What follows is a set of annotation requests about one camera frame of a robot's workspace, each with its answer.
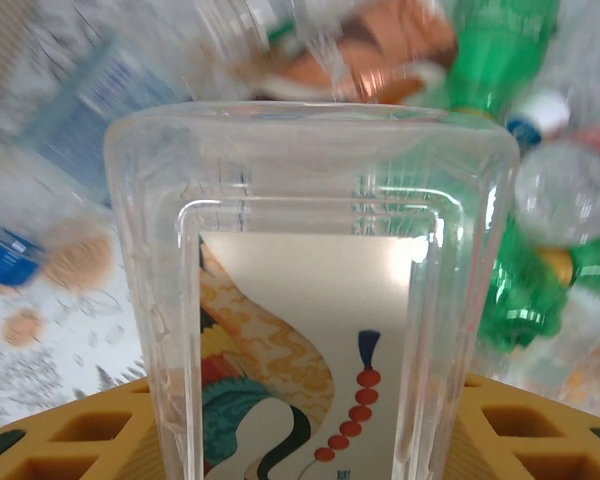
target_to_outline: bottle cap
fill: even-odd
[[[557,90],[540,90],[517,105],[506,127],[518,142],[533,146],[555,136],[569,124],[571,109]]]
[[[27,283],[40,268],[44,250],[9,232],[0,230],[0,284],[18,287]]]
[[[539,248],[536,252],[553,269],[560,283],[565,287],[571,285],[574,273],[573,259],[567,250]]]

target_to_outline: yellow tray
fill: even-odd
[[[0,429],[0,480],[164,478],[146,380]],[[444,480],[600,480],[600,418],[470,375]]]

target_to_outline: plastic bottle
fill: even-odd
[[[306,48],[263,78],[260,98],[397,103],[442,83],[457,52],[447,16],[423,0],[376,2],[313,36],[300,27]]]
[[[502,352],[560,331],[567,289],[533,250],[513,218],[491,275],[479,338]]]
[[[212,66],[250,81],[278,56],[294,54],[301,40],[373,1],[198,0],[192,5],[201,32],[194,43]]]
[[[245,60],[254,49],[265,48],[263,29],[289,16],[287,3],[173,0],[156,17],[146,2],[123,0],[111,12],[112,28],[100,32],[101,42],[78,62],[14,143],[38,153],[107,205],[103,145],[110,123],[191,98],[246,96],[248,87],[214,68],[200,49],[214,46],[214,58],[224,55],[225,62]]]
[[[102,233],[108,210],[33,152],[0,152],[0,284],[26,284],[50,251]]]
[[[515,216],[538,245],[567,247],[600,236],[600,129],[526,155],[516,178]]]
[[[538,253],[564,285],[577,284],[600,293],[600,238],[569,250],[544,249]]]
[[[459,0],[451,107],[497,117],[540,70],[558,6],[559,0]]]
[[[600,1],[579,13],[560,26],[541,72],[508,115],[507,129],[524,146],[600,123]]]

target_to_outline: clear plastic container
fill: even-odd
[[[511,136],[194,103],[116,122],[105,156],[169,480],[442,478]]]

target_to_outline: clear plastic bottle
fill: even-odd
[[[600,1],[579,13],[559,27],[542,70],[508,115],[507,129],[523,146],[600,123]]]
[[[295,52],[301,41],[373,1],[199,0],[193,3],[201,30],[195,43],[212,66],[248,81],[272,57]]]
[[[37,154],[0,152],[0,284],[26,284],[47,253],[102,233],[109,212]]]
[[[540,145],[526,155],[515,184],[515,216],[543,246],[600,237],[600,142],[585,133]]]

